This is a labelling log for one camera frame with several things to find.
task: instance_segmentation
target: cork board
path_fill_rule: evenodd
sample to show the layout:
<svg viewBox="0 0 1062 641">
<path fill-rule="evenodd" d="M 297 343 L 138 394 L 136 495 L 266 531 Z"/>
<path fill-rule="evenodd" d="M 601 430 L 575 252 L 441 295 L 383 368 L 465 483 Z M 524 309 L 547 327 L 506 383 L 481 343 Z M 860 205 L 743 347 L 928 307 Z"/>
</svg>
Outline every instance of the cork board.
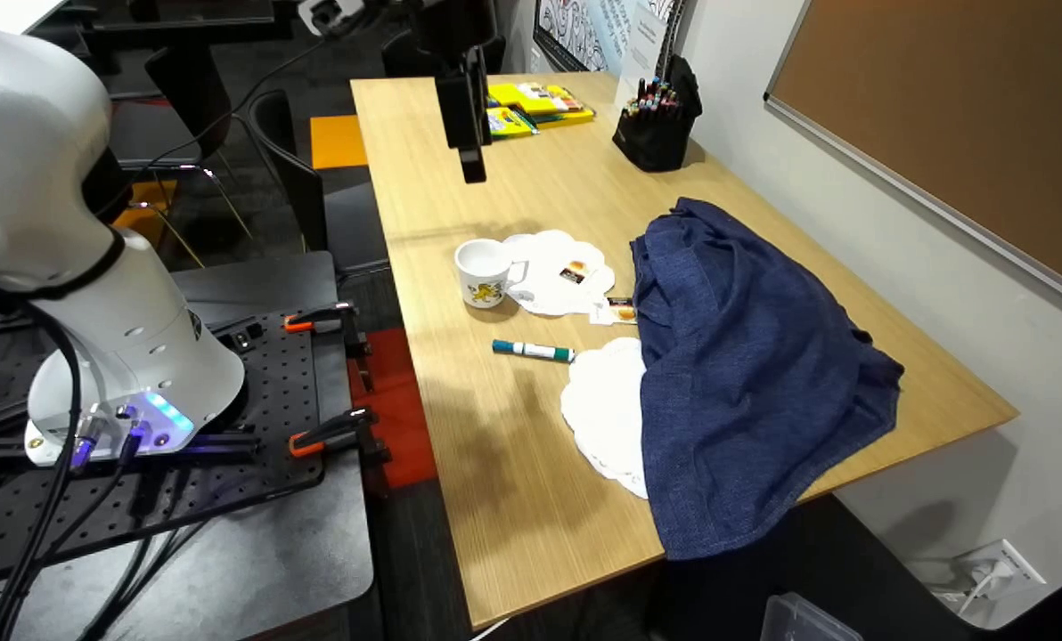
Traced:
<svg viewBox="0 0 1062 641">
<path fill-rule="evenodd" d="M 1062 294 L 1062 0 L 810 0 L 766 99 Z"/>
</svg>

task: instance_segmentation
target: black chair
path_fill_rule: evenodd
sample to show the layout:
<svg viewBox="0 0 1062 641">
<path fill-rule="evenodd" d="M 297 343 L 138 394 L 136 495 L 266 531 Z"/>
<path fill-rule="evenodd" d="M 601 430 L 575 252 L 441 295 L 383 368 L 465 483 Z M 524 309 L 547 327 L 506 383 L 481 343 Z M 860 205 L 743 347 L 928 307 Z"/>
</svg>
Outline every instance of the black chair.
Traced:
<svg viewBox="0 0 1062 641">
<path fill-rule="evenodd" d="M 348 189 L 325 191 L 321 176 L 314 176 L 297 153 L 284 91 L 272 91 L 250 108 L 246 131 L 275 171 L 307 248 L 327 248 L 342 283 L 365 271 L 390 271 L 390 248 L 370 184 L 357 181 Z"/>
<path fill-rule="evenodd" d="M 206 180 L 243 234 L 252 244 L 246 219 L 211 168 L 224 140 L 233 137 L 233 98 L 218 74 L 218 66 L 205 43 L 183 43 L 154 53 L 145 74 L 156 85 L 154 98 L 113 98 L 111 151 L 133 180 Z M 205 266 L 200 252 L 156 210 L 174 244 Z"/>
</svg>

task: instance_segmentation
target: gray floor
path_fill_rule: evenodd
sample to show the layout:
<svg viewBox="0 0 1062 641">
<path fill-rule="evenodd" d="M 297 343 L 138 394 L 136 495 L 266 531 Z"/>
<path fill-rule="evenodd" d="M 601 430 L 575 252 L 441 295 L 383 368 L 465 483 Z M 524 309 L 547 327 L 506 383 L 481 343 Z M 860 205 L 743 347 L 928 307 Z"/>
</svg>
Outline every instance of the gray floor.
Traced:
<svg viewBox="0 0 1062 641">
<path fill-rule="evenodd" d="M 401 28 L 405 28 L 405 22 L 390 18 L 348 43 L 321 43 L 300 32 L 289 43 L 235 43 L 215 47 L 215 53 L 233 98 L 246 98 L 262 83 L 284 85 L 297 99 L 297 123 L 307 123 L 309 116 L 354 111 L 347 78 L 383 74 L 379 49 Z M 211 265 L 297 252 L 300 234 L 291 214 L 262 158 L 250 151 L 243 130 L 235 130 L 220 163 L 228 168 L 224 181 L 262 244 L 243 244 L 218 191 L 192 184 L 177 210 L 177 224 L 197 248 Z M 173 266 L 188 266 L 173 247 L 165 248 L 165 262 Z M 370 309 L 370 326 L 396 326 L 396 315 L 390 307 Z M 439 483 L 374 495 L 370 510 L 379 533 L 379 594 L 357 603 L 354 608 L 321 614 L 300 627 L 275 630 L 272 638 L 365 641 L 383 627 L 390 641 L 468 641 L 474 630 L 465 614 Z M 782 531 L 749 554 L 711 564 L 650 567 L 518 615 L 498 627 L 491 641 L 752 641 L 758 638 L 762 606 L 775 590 L 801 590 L 869 638 L 983 638 L 934 606 L 928 590 L 919 590 L 911 578 L 834 499 L 826 499 L 795 510 Z M 1020 622 L 1004 638 L 1044 638 L 1031 634 L 1031 627 L 1033 622 Z M 1062 638 L 1062 614 L 1048 615 L 1044 627 Z"/>
</svg>

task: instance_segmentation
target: white napkin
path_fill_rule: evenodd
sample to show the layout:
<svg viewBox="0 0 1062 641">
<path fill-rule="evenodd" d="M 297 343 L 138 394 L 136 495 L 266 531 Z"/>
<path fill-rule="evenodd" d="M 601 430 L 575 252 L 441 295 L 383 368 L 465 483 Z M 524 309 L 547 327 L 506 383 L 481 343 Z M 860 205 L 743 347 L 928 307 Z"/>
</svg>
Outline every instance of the white napkin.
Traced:
<svg viewBox="0 0 1062 641">
<path fill-rule="evenodd" d="M 576 244 L 559 228 L 511 234 L 503 247 L 513 262 L 506 295 L 513 295 L 529 315 L 593 315 L 613 290 L 613 271 L 607 266 L 601 248 Z"/>
<path fill-rule="evenodd" d="M 639 339 L 613 339 L 601 348 L 585 348 L 569 362 L 559 405 L 593 468 L 646 499 L 641 373 Z"/>
</svg>

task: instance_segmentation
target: black bag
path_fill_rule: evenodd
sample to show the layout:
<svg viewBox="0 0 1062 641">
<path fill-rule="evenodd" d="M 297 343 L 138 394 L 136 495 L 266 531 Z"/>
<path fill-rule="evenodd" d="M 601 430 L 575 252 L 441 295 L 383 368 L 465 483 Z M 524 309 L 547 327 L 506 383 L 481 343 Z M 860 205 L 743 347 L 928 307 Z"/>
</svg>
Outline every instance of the black bag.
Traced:
<svg viewBox="0 0 1062 641">
<path fill-rule="evenodd" d="M 671 57 L 671 78 L 639 85 L 639 99 L 616 117 L 613 143 L 641 171 L 674 171 L 683 161 L 687 131 L 700 116 L 700 78 L 683 57 Z"/>
</svg>

